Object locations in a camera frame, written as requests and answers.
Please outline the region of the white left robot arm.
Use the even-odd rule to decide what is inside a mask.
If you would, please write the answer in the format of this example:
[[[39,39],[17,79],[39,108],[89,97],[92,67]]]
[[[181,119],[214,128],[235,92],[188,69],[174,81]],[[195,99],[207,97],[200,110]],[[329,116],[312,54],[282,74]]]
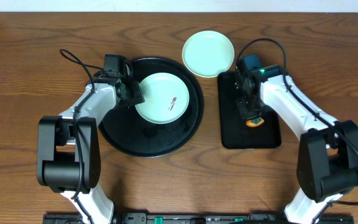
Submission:
[[[82,223],[111,223],[114,204],[99,183],[98,126],[112,110],[144,102],[133,78],[95,78],[67,110],[38,126],[37,180],[67,198]]]

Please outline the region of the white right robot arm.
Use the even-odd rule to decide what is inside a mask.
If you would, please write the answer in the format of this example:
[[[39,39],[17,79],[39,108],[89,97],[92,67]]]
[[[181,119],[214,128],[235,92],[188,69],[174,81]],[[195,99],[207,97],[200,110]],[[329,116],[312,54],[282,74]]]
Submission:
[[[316,106],[279,65],[237,65],[244,94],[244,118],[273,111],[298,138],[296,176],[300,189],[285,207],[290,223],[316,223],[332,204],[358,186],[358,127],[338,121]]]

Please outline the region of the yellow plate with stain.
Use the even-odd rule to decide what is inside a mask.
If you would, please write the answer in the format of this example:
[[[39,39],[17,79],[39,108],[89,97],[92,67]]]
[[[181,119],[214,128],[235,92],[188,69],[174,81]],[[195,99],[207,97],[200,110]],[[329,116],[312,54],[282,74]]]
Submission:
[[[194,75],[203,78],[214,78],[230,69],[231,63],[217,60],[183,60],[185,67]]]

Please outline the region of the orange green scrub sponge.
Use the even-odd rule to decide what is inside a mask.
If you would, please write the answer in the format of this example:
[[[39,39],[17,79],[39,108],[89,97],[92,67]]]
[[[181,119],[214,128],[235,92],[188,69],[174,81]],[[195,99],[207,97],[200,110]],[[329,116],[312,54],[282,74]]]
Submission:
[[[250,128],[256,128],[262,124],[264,124],[263,118],[255,118],[255,119],[250,119],[250,120],[246,121],[246,126],[248,126]]]

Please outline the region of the plain mint green plate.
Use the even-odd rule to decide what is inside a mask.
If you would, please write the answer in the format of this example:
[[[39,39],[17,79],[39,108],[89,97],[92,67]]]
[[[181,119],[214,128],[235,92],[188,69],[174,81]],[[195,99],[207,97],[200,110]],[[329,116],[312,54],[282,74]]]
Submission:
[[[182,60],[217,60],[233,63],[234,46],[222,33],[204,30],[193,34],[182,48]]]

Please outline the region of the mint plate with red stain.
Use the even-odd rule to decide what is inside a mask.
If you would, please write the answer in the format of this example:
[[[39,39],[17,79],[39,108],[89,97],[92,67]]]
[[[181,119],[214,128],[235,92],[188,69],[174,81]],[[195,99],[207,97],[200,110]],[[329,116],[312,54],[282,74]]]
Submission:
[[[155,73],[139,83],[144,102],[135,106],[145,120],[167,124],[177,120],[187,109],[190,92],[185,82],[171,73]]]

